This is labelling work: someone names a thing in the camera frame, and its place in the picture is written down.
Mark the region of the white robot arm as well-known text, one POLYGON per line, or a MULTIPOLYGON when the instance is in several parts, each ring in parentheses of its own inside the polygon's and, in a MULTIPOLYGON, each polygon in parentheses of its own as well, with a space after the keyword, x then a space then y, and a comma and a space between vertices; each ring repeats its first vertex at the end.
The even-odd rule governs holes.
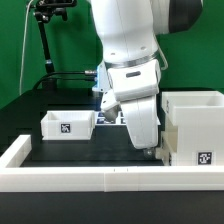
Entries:
POLYGON ((185 31, 203 9, 203 0, 88 0, 102 43, 99 65, 101 111, 109 121, 124 115, 133 146, 158 145, 156 95, 168 68, 156 36, 185 31))

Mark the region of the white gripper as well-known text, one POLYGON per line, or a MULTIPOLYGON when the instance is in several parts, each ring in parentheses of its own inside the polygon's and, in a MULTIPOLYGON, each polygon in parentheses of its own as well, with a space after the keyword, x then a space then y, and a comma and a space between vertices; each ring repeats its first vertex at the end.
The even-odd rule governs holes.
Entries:
POLYGON ((146 158, 155 157, 158 144, 156 96, 121 103, 128 133, 136 149, 144 149, 146 158))

